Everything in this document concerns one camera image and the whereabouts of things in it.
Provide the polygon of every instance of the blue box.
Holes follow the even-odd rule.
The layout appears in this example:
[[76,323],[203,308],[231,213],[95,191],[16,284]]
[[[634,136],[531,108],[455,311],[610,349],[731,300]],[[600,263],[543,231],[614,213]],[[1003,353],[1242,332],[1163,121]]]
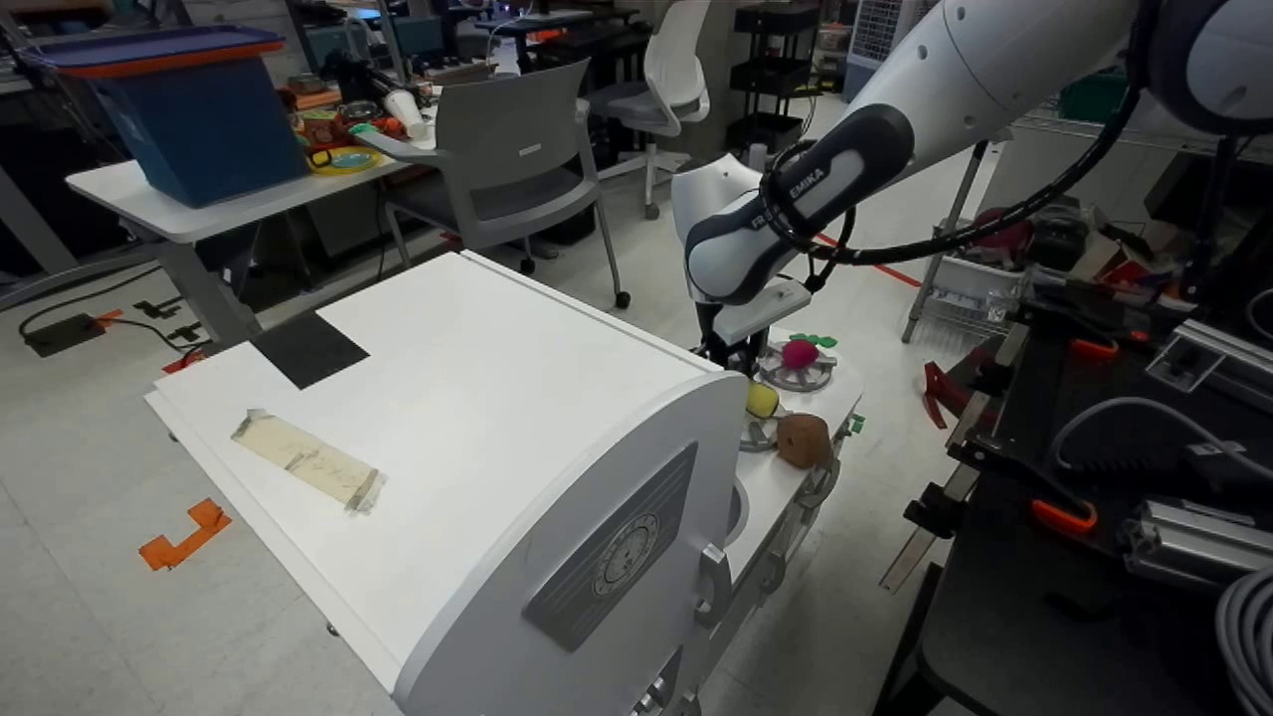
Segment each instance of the blue box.
[[197,30],[73,43],[43,63],[101,95],[156,191],[203,209],[307,174],[262,50],[262,32]]

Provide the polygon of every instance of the office chair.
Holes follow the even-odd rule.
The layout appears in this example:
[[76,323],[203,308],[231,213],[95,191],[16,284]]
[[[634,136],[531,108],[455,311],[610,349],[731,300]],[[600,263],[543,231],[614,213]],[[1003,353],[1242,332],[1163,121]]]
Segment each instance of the office chair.
[[360,138],[401,160],[433,169],[422,179],[386,187],[386,223],[401,263],[405,238],[397,215],[455,231],[470,250],[522,242],[522,275],[535,275],[531,236],[580,213],[604,242],[614,301],[630,292],[600,213],[589,117],[577,89],[589,63],[567,63],[535,75],[455,85],[439,101],[439,148],[414,148],[360,126]]
[[662,150],[655,138],[682,136],[685,122],[702,122],[714,112],[705,67],[698,57],[709,0],[671,0],[663,24],[646,43],[646,85],[622,85],[594,95],[594,112],[650,136],[646,150],[614,162],[600,179],[641,172],[641,209],[650,218],[662,215],[655,182],[687,162],[682,150]]

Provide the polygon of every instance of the paper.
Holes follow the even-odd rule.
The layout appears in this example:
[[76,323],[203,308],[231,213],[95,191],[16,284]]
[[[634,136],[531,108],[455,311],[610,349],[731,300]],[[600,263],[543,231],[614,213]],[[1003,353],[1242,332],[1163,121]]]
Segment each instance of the paper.
[[376,465],[317,442],[315,433],[267,410],[246,410],[235,442],[360,515],[376,507],[376,495],[381,486],[381,473]]

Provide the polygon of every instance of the gray floor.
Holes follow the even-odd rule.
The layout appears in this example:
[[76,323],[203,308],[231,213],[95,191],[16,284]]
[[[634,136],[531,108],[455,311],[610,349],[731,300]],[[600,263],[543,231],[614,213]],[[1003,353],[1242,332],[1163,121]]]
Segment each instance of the gray floor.
[[[954,179],[958,162],[942,162],[893,187],[864,209],[860,242],[929,236]],[[693,311],[670,218],[646,223],[634,182],[617,182],[604,209],[638,295],[625,317],[687,348]],[[598,242],[544,263],[543,280],[610,308]],[[169,295],[156,275],[87,311]],[[709,712],[873,712],[915,596],[915,585],[885,592],[880,573],[909,536],[905,507],[925,480],[950,473],[942,433],[915,400],[918,368],[950,361],[974,336],[967,323],[929,323],[905,348],[913,295],[880,272],[840,272],[800,313],[800,325],[846,348],[866,385],[866,431],[844,450],[844,480],[793,581],[714,675]],[[214,496],[142,405],[173,353],[148,336],[110,332],[39,361],[16,337],[36,308],[0,313],[0,712],[396,712],[246,526],[235,522],[174,573],[138,560],[148,536],[186,532],[185,511]]]

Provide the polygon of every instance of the robotic arm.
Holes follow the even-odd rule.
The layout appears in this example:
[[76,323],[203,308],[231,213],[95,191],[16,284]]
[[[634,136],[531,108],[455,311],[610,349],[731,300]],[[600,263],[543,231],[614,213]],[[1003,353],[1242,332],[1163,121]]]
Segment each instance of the robotic arm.
[[793,301],[766,292],[813,250],[817,231],[886,182],[990,138],[1130,39],[1143,63],[1135,75],[1187,122],[1273,130],[1268,32],[1273,0],[942,0],[828,136],[766,179],[731,160],[678,174],[671,215],[702,313],[714,323],[748,308],[768,325],[803,308],[809,295]]

